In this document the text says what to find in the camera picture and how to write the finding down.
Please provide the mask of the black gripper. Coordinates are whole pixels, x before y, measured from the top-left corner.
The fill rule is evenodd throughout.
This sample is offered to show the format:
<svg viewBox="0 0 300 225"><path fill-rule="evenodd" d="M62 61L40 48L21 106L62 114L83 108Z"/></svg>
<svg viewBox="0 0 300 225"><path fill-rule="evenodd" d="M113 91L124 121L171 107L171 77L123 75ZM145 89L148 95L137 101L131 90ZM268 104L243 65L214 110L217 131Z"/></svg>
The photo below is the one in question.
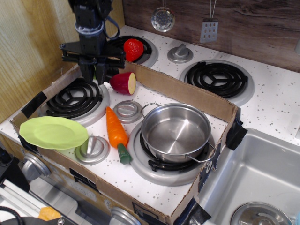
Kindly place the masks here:
<svg viewBox="0 0 300 225"><path fill-rule="evenodd" d="M79 41L63 43L59 48L62 50L63 61L76 62L80 65L82 76L87 83L93 82L94 73L98 85L108 83L110 81L107 74L108 66L125 67L125 52L109 43L104 33L96 36L80 35Z"/></svg>

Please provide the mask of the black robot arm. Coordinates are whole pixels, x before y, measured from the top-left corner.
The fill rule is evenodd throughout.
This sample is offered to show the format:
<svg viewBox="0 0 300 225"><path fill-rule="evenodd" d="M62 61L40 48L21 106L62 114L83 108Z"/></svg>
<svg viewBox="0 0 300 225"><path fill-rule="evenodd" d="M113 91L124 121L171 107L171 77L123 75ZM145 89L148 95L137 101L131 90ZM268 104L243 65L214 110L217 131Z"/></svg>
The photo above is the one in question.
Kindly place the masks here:
<svg viewBox="0 0 300 225"><path fill-rule="evenodd" d="M110 43L120 35L118 24L109 16L112 1L70 0L69 5L79 41L60 45L62 60L77 63L86 82L96 79L102 85L111 78L108 71L118 73L125 67L126 53Z"/></svg>

